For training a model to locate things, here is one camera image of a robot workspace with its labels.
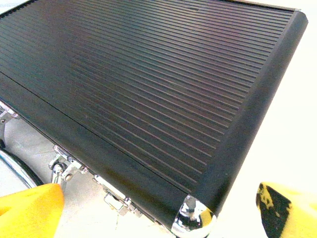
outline yellow and black object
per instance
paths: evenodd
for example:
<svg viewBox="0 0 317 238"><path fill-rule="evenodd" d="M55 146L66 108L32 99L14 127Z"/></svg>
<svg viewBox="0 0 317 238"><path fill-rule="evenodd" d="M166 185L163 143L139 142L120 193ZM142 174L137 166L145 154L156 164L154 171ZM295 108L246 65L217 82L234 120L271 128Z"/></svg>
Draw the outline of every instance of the yellow and black object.
<svg viewBox="0 0 317 238"><path fill-rule="evenodd" d="M0 238L53 238L63 206L53 183L0 197Z"/></svg>
<svg viewBox="0 0 317 238"><path fill-rule="evenodd" d="M268 238L316 238L317 196L262 182L257 207Z"/></svg>

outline ribbed texture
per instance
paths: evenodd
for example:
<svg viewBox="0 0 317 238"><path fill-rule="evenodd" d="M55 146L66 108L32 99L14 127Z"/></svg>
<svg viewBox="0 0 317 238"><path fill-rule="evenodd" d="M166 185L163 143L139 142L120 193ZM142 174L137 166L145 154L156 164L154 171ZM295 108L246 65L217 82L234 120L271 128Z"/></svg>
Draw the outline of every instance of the ribbed texture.
<svg viewBox="0 0 317 238"><path fill-rule="evenodd" d="M292 14L217 0L38 0L0 19L0 71L190 192Z"/></svg>

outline yellow object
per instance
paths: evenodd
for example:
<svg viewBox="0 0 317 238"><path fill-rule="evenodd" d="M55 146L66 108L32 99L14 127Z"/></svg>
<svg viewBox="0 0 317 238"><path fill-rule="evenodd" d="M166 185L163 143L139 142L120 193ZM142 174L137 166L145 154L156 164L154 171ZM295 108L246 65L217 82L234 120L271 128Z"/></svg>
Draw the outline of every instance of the yellow object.
<svg viewBox="0 0 317 238"><path fill-rule="evenodd" d="M64 206L58 184L0 197L0 238L52 238Z"/></svg>
<svg viewBox="0 0 317 238"><path fill-rule="evenodd" d="M268 238L317 238L317 195L262 182L257 206Z"/></svg>

